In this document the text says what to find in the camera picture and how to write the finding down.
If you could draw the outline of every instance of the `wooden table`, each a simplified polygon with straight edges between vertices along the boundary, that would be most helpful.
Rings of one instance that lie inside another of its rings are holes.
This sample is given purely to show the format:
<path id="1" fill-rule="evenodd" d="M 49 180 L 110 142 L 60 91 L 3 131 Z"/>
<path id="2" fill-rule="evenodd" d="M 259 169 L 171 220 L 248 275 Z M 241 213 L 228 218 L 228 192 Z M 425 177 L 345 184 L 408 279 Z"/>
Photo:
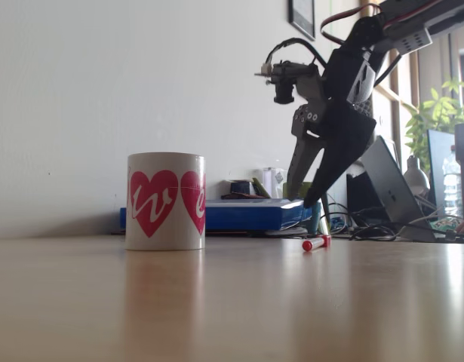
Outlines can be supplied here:
<path id="1" fill-rule="evenodd" d="M 0 362 L 463 361 L 464 246 L 0 241 Z"/>

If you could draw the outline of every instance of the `cup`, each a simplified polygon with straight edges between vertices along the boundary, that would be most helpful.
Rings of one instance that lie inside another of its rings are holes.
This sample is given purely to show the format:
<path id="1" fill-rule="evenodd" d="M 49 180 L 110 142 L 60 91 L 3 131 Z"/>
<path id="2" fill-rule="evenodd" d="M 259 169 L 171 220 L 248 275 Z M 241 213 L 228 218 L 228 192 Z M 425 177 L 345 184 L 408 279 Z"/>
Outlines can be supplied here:
<path id="1" fill-rule="evenodd" d="M 204 158 L 173 152 L 128 157 L 128 250 L 204 248 Z"/>

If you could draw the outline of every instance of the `blue book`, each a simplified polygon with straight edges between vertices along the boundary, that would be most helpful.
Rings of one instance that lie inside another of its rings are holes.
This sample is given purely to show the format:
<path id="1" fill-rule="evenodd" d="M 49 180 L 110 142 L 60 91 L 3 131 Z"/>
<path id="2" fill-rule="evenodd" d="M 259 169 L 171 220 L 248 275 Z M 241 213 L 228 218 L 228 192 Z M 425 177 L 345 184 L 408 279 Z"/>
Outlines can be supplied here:
<path id="1" fill-rule="evenodd" d="M 283 230 L 312 217 L 303 201 L 207 200 L 207 230 Z"/>

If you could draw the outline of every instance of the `small bottle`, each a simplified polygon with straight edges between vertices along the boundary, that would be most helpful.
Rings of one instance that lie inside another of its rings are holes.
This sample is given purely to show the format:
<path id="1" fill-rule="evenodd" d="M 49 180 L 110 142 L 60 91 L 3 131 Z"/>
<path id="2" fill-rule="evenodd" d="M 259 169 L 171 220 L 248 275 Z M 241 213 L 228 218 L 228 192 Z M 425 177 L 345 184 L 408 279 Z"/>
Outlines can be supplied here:
<path id="1" fill-rule="evenodd" d="M 461 167 L 456 162 L 456 149 L 443 162 L 444 175 L 444 212 L 447 215 L 463 216 L 463 198 L 461 191 Z"/>

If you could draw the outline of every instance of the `green leaves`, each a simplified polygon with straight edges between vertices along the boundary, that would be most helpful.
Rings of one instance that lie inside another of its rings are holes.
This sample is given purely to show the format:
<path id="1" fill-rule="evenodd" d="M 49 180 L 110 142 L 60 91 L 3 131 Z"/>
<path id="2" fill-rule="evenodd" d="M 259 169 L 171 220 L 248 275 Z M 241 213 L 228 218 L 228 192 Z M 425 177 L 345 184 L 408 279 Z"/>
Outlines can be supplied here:
<path id="1" fill-rule="evenodd" d="M 407 109 L 407 111 L 408 111 L 411 115 L 417 115 L 417 114 L 418 114 L 418 110 L 417 110 L 416 108 L 414 108 L 414 107 L 411 107 L 411 106 L 409 106 L 409 105 L 407 105 L 407 104 L 403 104 L 403 107 L 404 107 L 405 109 Z"/>
<path id="2" fill-rule="evenodd" d="M 443 83 L 442 88 L 455 91 L 459 94 L 464 81 L 453 78 Z M 411 119 L 406 123 L 406 136 L 412 139 L 406 146 L 420 159 L 421 167 L 428 173 L 429 147 L 428 130 L 440 130 L 442 132 L 454 133 L 455 125 L 464 123 L 464 107 L 459 100 L 452 97 L 440 97 L 436 89 L 431 89 L 432 100 L 422 102 L 418 109 L 403 104 L 403 107 L 411 114 Z"/>
<path id="3" fill-rule="evenodd" d="M 456 94 L 459 94 L 459 89 L 464 87 L 464 81 L 460 81 L 457 77 L 453 77 L 451 80 L 444 82 L 441 87 L 448 88 L 449 91 L 455 91 Z"/>
<path id="4" fill-rule="evenodd" d="M 431 95 L 433 97 L 433 100 L 438 100 L 438 92 L 436 91 L 436 89 L 431 88 Z"/>

